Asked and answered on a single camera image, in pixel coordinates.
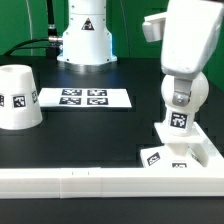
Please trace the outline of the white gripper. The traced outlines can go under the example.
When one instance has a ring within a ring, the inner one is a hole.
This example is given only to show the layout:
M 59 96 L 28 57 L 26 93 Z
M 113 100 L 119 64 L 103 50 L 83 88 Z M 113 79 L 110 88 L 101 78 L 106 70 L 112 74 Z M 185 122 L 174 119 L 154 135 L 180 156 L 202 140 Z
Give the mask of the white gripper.
M 189 103 L 192 79 L 203 70 L 216 49 L 223 17 L 221 1 L 169 0 L 165 12 L 144 18 L 146 41 L 162 40 L 163 73 L 184 78 L 174 78 L 174 105 Z

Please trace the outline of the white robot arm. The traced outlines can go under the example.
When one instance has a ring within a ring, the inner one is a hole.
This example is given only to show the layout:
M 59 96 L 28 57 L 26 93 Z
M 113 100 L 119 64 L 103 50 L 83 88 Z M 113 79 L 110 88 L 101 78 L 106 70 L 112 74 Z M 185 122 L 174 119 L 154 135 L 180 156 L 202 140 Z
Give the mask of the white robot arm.
M 96 70 L 116 60 L 106 27 L 106 0 L 68 0 L 69 25 L 62 36 L 58 62 Z M 161 69 L 174 77 L 171 102 L 189 103 L 193 81 L 216 49 L 224 19 L 221 0 L 169 0 L 167 10 L 144 18 L 148 42 L 161 41 Z

